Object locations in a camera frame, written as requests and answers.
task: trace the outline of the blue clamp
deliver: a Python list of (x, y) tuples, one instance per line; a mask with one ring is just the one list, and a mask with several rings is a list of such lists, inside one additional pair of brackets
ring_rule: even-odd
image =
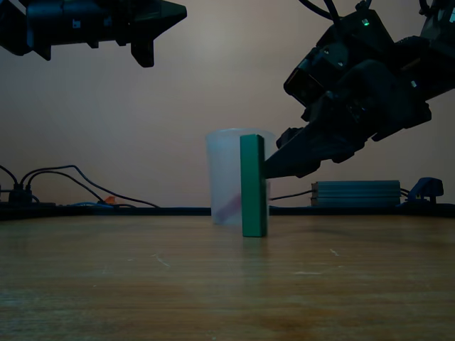
[(411, 189), (407, 197), (409, 202), (428, 202), (426, 197), (429, 197), (431, 204), (436, 204), (436, 197), (444, 195), (444, 187), (442, 180), (435, 178), (422, 178)]

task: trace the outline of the wire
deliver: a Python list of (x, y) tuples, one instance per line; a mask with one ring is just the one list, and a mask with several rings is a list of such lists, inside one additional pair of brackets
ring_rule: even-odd
[(341, 18), (338, 15), (335, 5), (332, 0), (324, 0), (324, 3), (327, 6), (328, 11), (323, 10), (317, 5), (313, 4), (309, 0), (299, 0), (299, 2), (304, 5), (306, 8), (310, 9), (314, 13), (328, 19), (332, 20), (333, 24), (338, 32), (341, 32)]
[(310, 2), (309, 0), (299, 0), (299, 2), (304, 5), (307, 9), (309, 9), (310, 11), (313, 11), (314, 13), (328, 19), (328, 20), (332, 20), (332, 16), (330, 15), (329, 12), (327, 11), (324, 11), (322, 8), (316, 6), (315, 4), (313, 4), (312, 2)]
[(326, 4), (328, 12), (331, 15), (333, 24), (335, 25), (336, 29), (339, 32), (341, 28), (341, 20), (340, 16), (338, 15), (338, 11), (336, 10), (335, 4), (333, 3), (332, 0), (324, 0), (324, 3)]
[(424, 16), (428, 16), (429, 14), (431, 14), (431, 8), (430, 6), (428, 6), (428, 3), (427, 3), (427, 0), (419, 0), (419, 4), (420, 4), (420, 14), (424, 15)]
[(68, 165), (68, 166), (61, 166), (61, 167), (50, 167), (50, 168), (40, 168), (40, 169), (35, 169), (35, 170), (32, 170), (31, 172), (28, 172), (27, 174), (25, 174), (25, 176), (22, 178), (21, 180), (21, 184), (23, 184), (27, 177), (31, 174), (34, 174), (36, 172), (41, 172), (41, 171), (54, 171), (54, 170), (57, 170), (57, 169), (66, 169), (66, 168), (74, 168), (84, 179), (85, 181), (87, 181), (90, 185), (92, 186), (95, 186), (96, 188), (100, 189), (100, 190), (103, 190), (105, 191), (106, 193), (109, 193), (111, 195), (114, 195), (116, 197), (120, 197), (121, 199), (125, 199), (125, 200), (129, 200), (129, 201), (134, 201), (134, 202), (139, 202), (141, 204), (145, 204), (145, 205), (150, 205), (150, 206), (153, 206), (155, 208), (159, 208), (158, 205), (155, 205), (151, 202), (147, 202), (147, 201), (143, 201), (143, 200), (138, 200), (138, 199), (133, 199), (131, 197), (125, 197), (124, 195), (120, 195), (120, 194), (116, 194), (114, 192), (112, 192), (111, 190), (107, 190), (106, 188), (103, 188), (101, 187), (100, 185), (97, 185), (96, 183), (94, 183), (93, 181), (91, 181), (89, 178), (87, 178), (87, 176), (85, 176), (85, 174), (77, 167), (77, 166), (74, 166), (74, 165)]
[(291, 194), (291, 195), (285, 195), (284, 197), (272, 197), (272, 198), (270, 198), (269, 201), (287, 199), (288, 197), (299, 197), (301, 195), (309, 194), (309, 193), (312, 193), (312, 192), (313, 192), (312, 190), (307, 190), (306, 192), (297, 193), (297, 194)]
[(95, 196), (100, 202), (104, 202), (104, 200), (95, 192), (93, 192), (91, 189), (89, 189), (86, 185), (84, 185), (83, 183), (77, 181), (76, 179), (74, 179), (71, 175), (68, 175), (68, 174), (64, 174), (64, 173), (61, 173), (61, 172), (54, 172), (54, 171), (51, 171), (51, 170), (44, 170), (44, 171), (41, 171), (41, 172), (37, 172), (35, 174), (33, 174), (30, 178), (30, 180), (28, 181), (28, 185), (27, 186), (31, 186), (31, 181), (38, 175), (40, 174), (58, 174), (58, 175), (61, 175), (61, 176), (64, 176), (68, 179), (71, 179), (72, 181), (74, 181), (75, 183), (77, 183), (79, 186), (85, 188), (86, 190), (88, 190), (90, 193), (93, 194), (93, 196)]
[(16, 176), (14, 176), (14, 174), (12, 172), (10, 172), (8, 169), (6, 169), (5, 167), (3, 166), (0, 166), (0, 169), (2, 169), (3, 171), (5, 171), (9, 176), (11, 176), (11, 178), (13, 179), (14, 181), (14, 185), (17, 185), (17, 178)]
[[(16, 190), (0, 190), (0, 193), (12, 193), (12, 192), (16, 192)], [(40, 200), (33, 194), (30, 194), (30, 193), (22, 193), (22, 194), (26, 194), (26, 195), (30, 195), (32, 199), (34, 199), (36, 201), (36, 203), (40, 203)]]

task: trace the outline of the translucent plastic cup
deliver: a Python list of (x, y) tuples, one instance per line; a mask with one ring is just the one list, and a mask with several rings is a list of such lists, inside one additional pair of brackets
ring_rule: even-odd
[(259, 129), (226, 129), (206, 136), (212, 219), (215, 224), (242, 224), (240, 137), (256, 134), (264, 138), (265, 157), (276, 149), (275, 135)]

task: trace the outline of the beige wall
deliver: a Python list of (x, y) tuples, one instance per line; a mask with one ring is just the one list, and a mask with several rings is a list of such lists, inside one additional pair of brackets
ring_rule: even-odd
[[(125, 195), (163, 206), (207, 206), (209, 131), (257, 127), (280, 135), (303, 125), (304, 108), (282, 85), (329, 22), (297, 0), (180, 2), (188, 18), (156, 41), (152, 69), (140, 68), (115, 43), (99, 50), (56, 47), (50, 63), (0, 50), (1, 164), (23, 174), (75, 163)], [(356, 0), (335, 3), (348, 13)], [(417, 0), (374, 0), (373, 8), (395, 40), (419, 34)], [(305, 179), (276, 180), (273, 194), (306, 190), (316, 180), (399, 179), (411, 188), (433, 176), (445, 183), (444, 201), (455, 202), (453, 104), (446, 94), (431, 102), (428, 124), (370, 142), (349, 161), (326, 162)], [(0, 173), (3, 188), (8, 181)], [(41, 200), (91, 200), (53, 175), (43, 175), (34, 190)]]

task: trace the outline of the gray power supply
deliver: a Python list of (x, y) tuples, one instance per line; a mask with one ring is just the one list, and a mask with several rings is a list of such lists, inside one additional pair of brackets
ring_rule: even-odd
[(319, 181), (311, 189), (313, 207), (391, 207), (401, 203), (398, 180)]

